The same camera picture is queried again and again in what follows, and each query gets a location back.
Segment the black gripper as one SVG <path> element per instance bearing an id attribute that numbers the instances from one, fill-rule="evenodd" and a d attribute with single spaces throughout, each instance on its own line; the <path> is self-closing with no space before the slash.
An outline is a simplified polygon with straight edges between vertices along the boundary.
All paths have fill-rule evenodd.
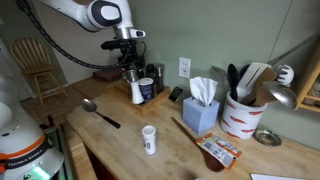
<path id="1" fill-rule="evenodd" d="M 118 58 L 119 67 L 122 67 L 122 78 L 127 80 L 127 73 L 125 69 L 129 69 L 131 66 L 135 66 L 138 69 L 139 79 L 146 77 L 145 75 L 145 50 L 141 54 L 137 52 L 136 40 L 113 40 L 105 41 L 101 48 L 103 50 L 119 49 L 122 55 Z"/>

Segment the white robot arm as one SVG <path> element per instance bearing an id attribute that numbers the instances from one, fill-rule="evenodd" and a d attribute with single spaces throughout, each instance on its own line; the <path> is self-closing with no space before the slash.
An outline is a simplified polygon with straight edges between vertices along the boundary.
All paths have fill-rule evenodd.
<path id="1" fill-rule="evenodd" d="M 119 67 L 140 65 L 144 60 L 135 49 L 146 33 L 134 28 L 127 0 L 93 0 L 82 5 L 73 0 L 39 0 L 42 4 L 73 19 L 89 32 L 112 27 L 116 38 L 102 44 L 104 49 L 122 52 Z M 22 109 L 18 86 L 1 76 L 0 180 L 50 180 L 62 167 L 64 154 L 54 148 L 47 134 Z"/>

